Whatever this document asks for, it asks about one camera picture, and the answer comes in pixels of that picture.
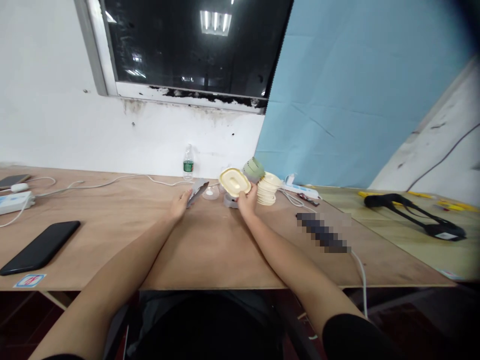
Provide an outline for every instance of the plywood tabletop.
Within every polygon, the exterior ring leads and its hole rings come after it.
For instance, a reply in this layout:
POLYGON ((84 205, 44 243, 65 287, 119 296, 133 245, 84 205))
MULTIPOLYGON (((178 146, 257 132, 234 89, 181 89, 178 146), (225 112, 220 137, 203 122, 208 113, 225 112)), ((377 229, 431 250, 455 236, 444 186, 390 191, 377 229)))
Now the plywood tabletop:
MULTIPOLYGON (((29 173, 49 176, 32 182, 34 194, 64 189, 74 181, 85 186, 104 184, 122 175, 109 172, 9 167, 0 178, 29 173)), ((175 177, 155 176, 174 183, 175 177)), ((0 228, 0 265, 53 223, 79 220, 81 227, 38 274, 46 274, 35 290, 81 290, 116 253, 166 213, 175 194, 188 184, 155 184, 146 177, 124 178, 105 187, 66 191, 39 198, 12 225, 0 228)), ((365 266, 369 287, 453 286, 443 275, 356 221, 349 221, 327 202, 316 208, 325 225, 339 233, 365 266)), ((277 194, 274 206, 258 205, 260 217, 275 231, 301 248, 340 287, 360 287, 355 259, 348 253, 327 253, 297 224, 299 208, 277 194)), ((0 224, 16 214, 0 216, 0 224)), ((0 277, 0 290, 13 290, 24 274, 0 277)), ((222 199, 200 198, 177 225, 142 288, 163 289, 280 289, 285 285, 269 267, 236 209, 222 199)))
MULTIPOLYGON (((453 242, 427 235, 420 226, 387 208, 366 208, 364 199, 358 195, 359 191, 382 194, 389 194, 392 191, 336 187, 316 189, 329 204, 351 214, 353 219, 432 268, 453 273, 460 277, 459 281, 480 281, 480 212, 444 211, 435 206, 439 199, 445 199, 442 196, 434 195, 436 198, 430 199, 400 192, 428 213, 463 228, 467 238, 453 242)), ((398 209, 425 224, 436 224, 432 219, 416 217, 401 207, 398 209)))

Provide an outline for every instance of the smartphone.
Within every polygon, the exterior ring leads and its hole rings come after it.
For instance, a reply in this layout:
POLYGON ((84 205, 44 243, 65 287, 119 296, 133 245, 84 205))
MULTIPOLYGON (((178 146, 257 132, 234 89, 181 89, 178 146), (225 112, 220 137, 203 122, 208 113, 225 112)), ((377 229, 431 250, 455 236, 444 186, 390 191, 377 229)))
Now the smartphone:
POLYGON ((7 176, 0 180, 0 190, 10 189, 12 185, 21 184, 29 178, 29 174, 7 176))
POLYGON ((12 275, 43 268, 79 226, 80 221, 57 222, 50 225, 2 267, 0 275, 12 275))

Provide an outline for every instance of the blue paper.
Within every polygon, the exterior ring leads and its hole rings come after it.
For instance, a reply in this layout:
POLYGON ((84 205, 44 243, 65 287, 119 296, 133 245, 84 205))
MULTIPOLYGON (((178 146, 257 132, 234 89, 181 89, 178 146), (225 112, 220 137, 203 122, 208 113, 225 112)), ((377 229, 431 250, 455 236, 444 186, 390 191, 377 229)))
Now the blue paper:
POLYGON ((255 156, 366 188, 474 53, 449 1, 295 0, 255 156))

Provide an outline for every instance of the person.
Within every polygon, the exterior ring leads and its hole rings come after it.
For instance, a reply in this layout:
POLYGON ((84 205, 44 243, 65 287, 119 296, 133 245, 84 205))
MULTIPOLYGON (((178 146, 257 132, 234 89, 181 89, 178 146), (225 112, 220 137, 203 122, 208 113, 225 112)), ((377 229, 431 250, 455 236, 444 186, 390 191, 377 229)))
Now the person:
MULTIPOLYGON (((53 325, 31 360, 102 359, 112 318, 136 293, 186 211, 191 190, 176 196, 168 216, 117 253, 53 325)), ((257 187, 238 208, 263 256, 305 309, 329 360, 400 359, 399 351, 295 245, 256 214, 257 187)), ((197 291, 149 329, 134 359, 282 359, 279 344, 238 302, 197 291)))

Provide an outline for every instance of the hand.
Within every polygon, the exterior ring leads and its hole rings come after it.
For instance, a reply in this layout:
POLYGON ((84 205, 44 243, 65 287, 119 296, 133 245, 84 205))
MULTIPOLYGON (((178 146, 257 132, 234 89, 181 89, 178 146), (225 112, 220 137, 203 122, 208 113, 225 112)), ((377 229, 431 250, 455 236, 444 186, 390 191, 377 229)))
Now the hand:
POLYGON ((255 215, 255 207, 257 206, 257 185, 251 183, 251 190, 248 194, 240 191, 238 197, 238 209, 243 218, 248 218, 255 215))
POLYGON ((187 210, 187 203, 189 202, 192 189, 182 192, 180 195, 176 195, 170 204, 170 216, 178 221, 185 214, 187 210))

